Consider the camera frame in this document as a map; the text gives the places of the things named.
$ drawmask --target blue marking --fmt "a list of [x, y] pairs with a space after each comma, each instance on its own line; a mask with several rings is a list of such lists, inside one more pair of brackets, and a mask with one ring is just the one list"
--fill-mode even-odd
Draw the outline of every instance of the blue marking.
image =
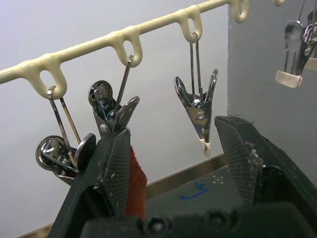
[[195, 195], [193, 195], [193, 196], [189, 196], [189, 197], [182, 195], [182, 196], [179, 197], [179, 199], [180, 199], [180, 200], [183, 200], [183, 201], [186, 201], [186, 200], [188, 200], [188, 199], [193, 199], [193, 198], [195, 198], [195, 197], [198, 197], [198, 196], [204, 194], [205, 192], [208, 192], [209, 189], [203, 188], [204, 186], [205, 186], [204, 183], [198, 183], [197, 181], [195, 181], [195, 187], [198, 188], [201, 192], [199, 192], [199, 193], [197, 193], [197, 194], [195, 194]]

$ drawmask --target metal rivet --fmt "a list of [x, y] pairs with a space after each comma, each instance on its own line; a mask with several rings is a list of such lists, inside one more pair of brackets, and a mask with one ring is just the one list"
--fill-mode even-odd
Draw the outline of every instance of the metal rivet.
[[309, 55], [311, 53], [311, 48], [307, 48], [305, 50], [305, 56]]
[[202, 120], [202, 119], [205, 118], [205, 114], [204, 114], [204, 113], [197, 113], [196, 118], [197, 118], [198, 120]]
[[103, 131], [104, 133], [108, 133], [109, 132], [109, 128], [106, 124], [101, 124], [100, 125], [100, 129], [101, 131]]

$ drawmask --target gray table surface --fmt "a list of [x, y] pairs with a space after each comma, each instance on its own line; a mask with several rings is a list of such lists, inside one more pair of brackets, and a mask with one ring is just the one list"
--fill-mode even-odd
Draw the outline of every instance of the gray table surface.
[[223, 167], [194, 181], [149, 199], [147, 216], [203, 213], [208, 209], [230, 212], [242, 200], [228, 171]]

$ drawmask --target gray wall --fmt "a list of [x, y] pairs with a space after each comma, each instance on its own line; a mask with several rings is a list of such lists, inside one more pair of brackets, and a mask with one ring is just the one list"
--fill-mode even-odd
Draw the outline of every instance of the gray wall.
[[[269, 0], [254, 0], [245, 23], [237, 24], [230, 16], [228, 114], [254, 122], [317, 184], [317, 73], [304, 70], [299, 89], [275, 82], [284, 64], [284, 28], [297, 19], [301, 2], [287, 0], [277, 8]], [[307, 0], [304, 25], [311, 9], [313, 1]]]

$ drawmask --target screw head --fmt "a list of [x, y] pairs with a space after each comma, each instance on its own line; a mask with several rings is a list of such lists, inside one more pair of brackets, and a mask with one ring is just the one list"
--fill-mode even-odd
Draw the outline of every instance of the screw head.
[[304, 52], [305, 56], [309, 55], [311, 53], [311, 48], [307, 48]]
[[146, 235], [163, 234], [169, 229], [169, 221], [163, 217], [151, 217], [143, 224], [143, 232]]
[[202, 119], [205, 118], [205, 114], [204, 114], [204, 113], [197, 113], [196, 118], [197, 118], [198, 120], [202, 120]]
[[215, 228], [222, 228], [226, 225], [226, 218], [221, 213], [210, 213], [208, 217], [209, 224]]
[[109, 127], [106, 124], [101, 124], [100, 125], [100, 129], [101, 131], [103, 131], [104, 133], [108, 133], [109, 132]]

